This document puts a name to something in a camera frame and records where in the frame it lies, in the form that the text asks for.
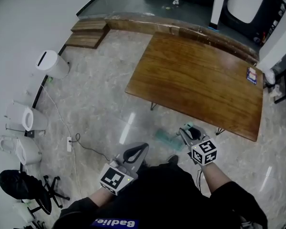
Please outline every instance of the person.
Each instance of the person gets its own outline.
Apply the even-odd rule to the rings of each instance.
[[[201,194],[178,164],[140,168],[138,179],[118,196],[100,188],[61,211],[53,229],[62,228],[267,228],[255,198],[229,179],[215,163],[201,169],[211,191]]]

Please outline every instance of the toilet lid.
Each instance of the toilet lid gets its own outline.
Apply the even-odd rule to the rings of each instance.
[[[22,116],[22,126],[29,132],[33,127],[33,111],[26,107]]]
[[[8,154],[15,154],[17,141],[18,138],[16,137],[0,135],[0,151],[6,152]]]

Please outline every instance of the white wall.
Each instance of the white wall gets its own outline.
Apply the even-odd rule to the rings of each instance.
[[[286,54],[286,11],[269,37],[259,51],[260,62],[257,68],[262,71],[271,69]]]
[[[76,13],[89,0],[0,0],[0,135],[7,105],[14,99],[32,105],[44,75],[35,62],[42,50],[59,51],[71,34]],[[0,151],[0,172],[19,161]],[[0,229],[22,227],[12,210],[14,199],[0,188]]]

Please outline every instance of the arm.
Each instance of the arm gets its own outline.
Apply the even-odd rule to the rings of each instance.
[[[95,193],[91,194],[89,198],[95,203],[98,207],[101,207],[104,204],[107,204],[114,195],[107,191],[104,188],[100,188]]]
[[[231,181],[231,179],[227,177],[215,163],[201,166],[201,169],[211,193]]]
[[[93,213],[100,206],[108,203],[113,196],[111,192],[100,188],[89,197],[75,201],[68,208],[61,210],[60,217],[73,212]]]
[[[234,211],[246,221],[253,221],[267,228],[267,217],[255,198],[227,177],[215,163],[201,167],[211,191],[211,200]]]

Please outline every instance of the teal object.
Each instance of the teal object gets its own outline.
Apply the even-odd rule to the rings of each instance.
[[[193,125],[194,125],[194,124],[193,124],[192,122],[188,122],[188,123],[184,124],[184,126],[182,127],[182,129],[185,130],[185,131],[187,131],[188,129],[190,129],[191,127],[193,127]]]
[[[176,151],[181,151],[184,147],[183,141],[180,140],[176,134],[171,136],[168,132],[164,131],[163,129],[158,129],[155,134],[155,137],[156,139],[167,144],[169,147],[171,147]]]
[[[48,79],[47,79],[47,83],[51,83],[53,81],[53,77],[48,77]]]

